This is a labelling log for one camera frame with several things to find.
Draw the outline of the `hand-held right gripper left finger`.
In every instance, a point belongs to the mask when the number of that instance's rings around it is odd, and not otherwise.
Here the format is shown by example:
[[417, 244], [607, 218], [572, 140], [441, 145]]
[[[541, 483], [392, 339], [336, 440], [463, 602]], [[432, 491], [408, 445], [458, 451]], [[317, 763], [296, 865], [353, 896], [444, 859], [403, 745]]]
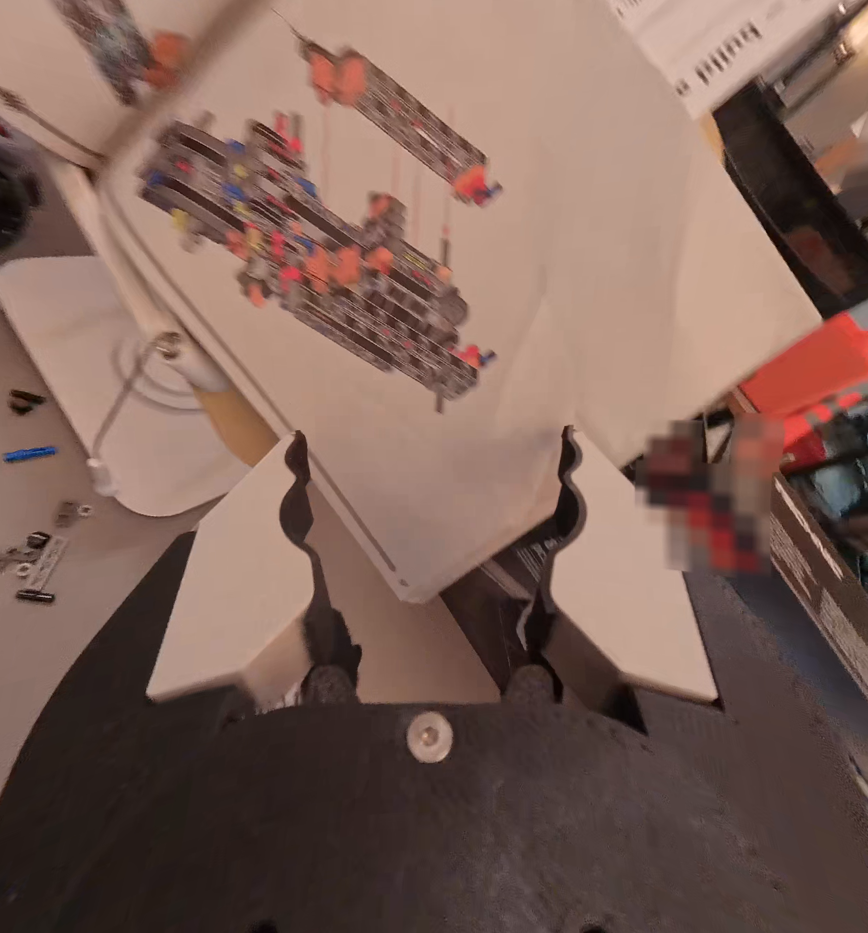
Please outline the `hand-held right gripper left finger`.
[[357, 702], [361, 648], [308, 542], [306, 438], [281, 439], [199, 523], [146, 693], [237, 689], [259, 709]]

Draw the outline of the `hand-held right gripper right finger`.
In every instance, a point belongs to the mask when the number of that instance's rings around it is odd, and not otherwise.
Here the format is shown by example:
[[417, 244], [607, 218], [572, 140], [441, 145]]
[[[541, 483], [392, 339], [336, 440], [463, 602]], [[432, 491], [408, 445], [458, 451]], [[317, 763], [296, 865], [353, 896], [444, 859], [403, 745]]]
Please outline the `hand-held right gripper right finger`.
[[518, 633], [566, 699], [628, 706], [638, 691], [697, 706], [719, 701], [682, 573], [666, 533], [630, 481], [572, 426], [562, 435], [560, 529]]

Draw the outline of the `white lego instruction booklet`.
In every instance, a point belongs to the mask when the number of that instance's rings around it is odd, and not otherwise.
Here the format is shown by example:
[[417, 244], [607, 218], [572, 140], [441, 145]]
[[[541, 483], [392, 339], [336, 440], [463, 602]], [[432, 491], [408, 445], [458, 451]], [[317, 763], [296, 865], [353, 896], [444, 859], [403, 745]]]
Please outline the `white lego instruction booklet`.
[[420, 602], [817, 323], [610, 2], [0, 2], [0, 119], [157, 381], [227, 382]]

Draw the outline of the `black printed box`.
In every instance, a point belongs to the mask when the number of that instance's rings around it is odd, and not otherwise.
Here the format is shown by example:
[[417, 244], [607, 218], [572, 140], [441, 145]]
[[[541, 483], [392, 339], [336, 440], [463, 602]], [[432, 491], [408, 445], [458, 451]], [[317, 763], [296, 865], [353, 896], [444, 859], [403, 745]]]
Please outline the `black printed box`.
[[529, 663], [523, 624], [549, 554], [560, 538], [545, 522], [440, 592], [463, 636], [500, 693]]

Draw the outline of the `brown cardboard box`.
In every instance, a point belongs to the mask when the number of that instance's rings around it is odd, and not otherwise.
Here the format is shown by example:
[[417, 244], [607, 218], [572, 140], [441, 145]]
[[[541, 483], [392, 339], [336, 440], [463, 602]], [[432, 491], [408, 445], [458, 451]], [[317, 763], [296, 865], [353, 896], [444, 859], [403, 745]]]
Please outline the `brown cardboard box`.
[[773, 566], [868, 702], [868, 592], [780, 474], [768, 527]]

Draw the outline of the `orange box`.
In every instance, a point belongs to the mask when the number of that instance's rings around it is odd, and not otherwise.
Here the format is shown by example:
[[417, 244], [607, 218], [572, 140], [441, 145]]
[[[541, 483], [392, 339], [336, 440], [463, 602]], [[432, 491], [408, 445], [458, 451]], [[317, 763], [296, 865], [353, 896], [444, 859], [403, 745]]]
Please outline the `orange box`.
[[868, 329], [849, 311], [753, 371], [736, 388], [755, 414], [777, 425], [783, 454], [863, 400], [868, 385]]

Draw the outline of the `white lamp stand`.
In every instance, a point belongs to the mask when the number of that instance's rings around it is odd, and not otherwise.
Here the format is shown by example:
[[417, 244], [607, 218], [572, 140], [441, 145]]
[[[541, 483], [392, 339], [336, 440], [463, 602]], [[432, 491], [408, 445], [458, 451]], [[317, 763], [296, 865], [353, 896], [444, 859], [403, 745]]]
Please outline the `white lamp stand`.
[[94, 493], [152, 518], [226, 496], [248, 467], [202, 393], [229, 380], [128, 267], [85, 171], [50, 156], [44, 171], [90, 254], [6, 263], [0, 308], [76, 433]]

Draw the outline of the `white printed box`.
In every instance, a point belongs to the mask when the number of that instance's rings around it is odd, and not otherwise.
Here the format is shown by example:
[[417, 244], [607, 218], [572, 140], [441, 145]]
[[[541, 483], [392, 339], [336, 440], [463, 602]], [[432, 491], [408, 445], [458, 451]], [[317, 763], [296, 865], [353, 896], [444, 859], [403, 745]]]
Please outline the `white printed box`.
[[688, 115], [710, 114], [847, 24], [859, 1], [608, 1]]

